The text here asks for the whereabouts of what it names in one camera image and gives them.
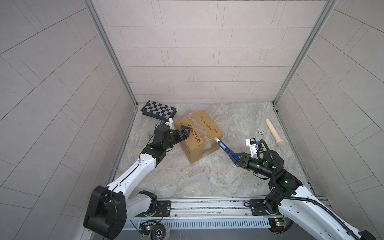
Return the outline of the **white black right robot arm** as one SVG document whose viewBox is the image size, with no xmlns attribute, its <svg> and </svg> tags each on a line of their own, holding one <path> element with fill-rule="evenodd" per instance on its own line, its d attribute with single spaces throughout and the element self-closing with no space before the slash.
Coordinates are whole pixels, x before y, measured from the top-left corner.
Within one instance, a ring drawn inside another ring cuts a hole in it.
<svg viewBox="0 0 384 240">
<path fill-rule="evenodd" d="M 374 240 L 368 230 L 358 230 L 321 203 L 303 183 L 284 169 L 284 160 L 271 150 L 247 153 L 226 151 L 236 166 L 269 180 L 267 212 L 292 220 L 317 240 Z"/>
</svg>

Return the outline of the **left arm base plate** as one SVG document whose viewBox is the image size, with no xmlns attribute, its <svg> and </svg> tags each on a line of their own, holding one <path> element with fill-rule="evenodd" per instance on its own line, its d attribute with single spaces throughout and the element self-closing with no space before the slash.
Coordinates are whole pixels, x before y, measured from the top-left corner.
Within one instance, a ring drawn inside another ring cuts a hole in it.
<svg viewBox="0 0 384 240">
<path fill-rule="evenodd" d="M 145 213 L 140 213 L 136 215 L 136 218 L 160 218 L 160 217 L 169 217 L 171 212 L 172 202 L 167 201 L 157 201 L 157 205 L 153 214 L 146 215 Z"/>
</svg>

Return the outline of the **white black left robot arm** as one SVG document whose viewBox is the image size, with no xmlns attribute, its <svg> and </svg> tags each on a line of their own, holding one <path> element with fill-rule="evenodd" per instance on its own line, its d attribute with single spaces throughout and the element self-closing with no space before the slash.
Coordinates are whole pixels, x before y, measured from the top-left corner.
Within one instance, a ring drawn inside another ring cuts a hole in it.
<svg viewBox="0 0 384 240">
<path fill-rule="evenodd" d="M 153 141 L 145 146 L 133 165 L 106 187 L 97 186 L 93 190 L 83 226 L 113 240 L 127 220 L 141 213 L 154 214 L 157 206 L 155 194 L 141 191 L 134 198 L 130 195 L 142 179 L 159 165 L 167 151 L 188 139 L 190 132 L 191 128 L 186 126 L 174 130 L 167 124 L 158 125 Z"/>
</svg>

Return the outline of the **brown cardboard express box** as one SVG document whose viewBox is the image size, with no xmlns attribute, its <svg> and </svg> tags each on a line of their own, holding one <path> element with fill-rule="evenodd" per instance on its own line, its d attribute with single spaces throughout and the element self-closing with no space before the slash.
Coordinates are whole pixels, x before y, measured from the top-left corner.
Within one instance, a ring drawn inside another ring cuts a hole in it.
<svg viewBox="0 0 384 240">
<path fill-rule="evenodd" d="M 224 133 L 205 111 L 189 114 L 175 122 L 175 128 L 190 127 L 190 137 L 181 142 L 181 148 L 191 164 L 217 151 L 220 146 L 216 138 Z"/>
</svg>

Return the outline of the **blue box cutter knife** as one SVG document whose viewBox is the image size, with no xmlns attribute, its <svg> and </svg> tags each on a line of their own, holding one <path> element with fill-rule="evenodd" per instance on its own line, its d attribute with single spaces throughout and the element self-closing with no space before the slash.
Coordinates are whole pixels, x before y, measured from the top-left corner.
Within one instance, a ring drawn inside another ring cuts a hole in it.
<svg viewBox="0 0 384 240">
<path fill-rule="evenodd" d="M 235 155 L 235 153 L 230 148 L 228 148 L 219 138 L 214 137 L 214 140 L 218 143 L 220 148 L 229 156 L 231 161 L 236 166 L 239 166 L 239 160 L 240 160 L 239 157 L 237 155 Z"/>
</svg>

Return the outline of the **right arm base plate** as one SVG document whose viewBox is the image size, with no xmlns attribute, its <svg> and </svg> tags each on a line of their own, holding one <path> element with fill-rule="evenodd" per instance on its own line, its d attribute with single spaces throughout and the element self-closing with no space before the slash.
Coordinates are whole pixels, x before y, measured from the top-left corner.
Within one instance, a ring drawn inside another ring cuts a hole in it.
<svg viewBox="0 0 384 240">
<path fill-rule="evenodd" d="M 244 206 L 251 209 L 253 216 L 282 216 L 278 210 L 278 204 L 271 200 L 249 200 Z"/>
</svg>

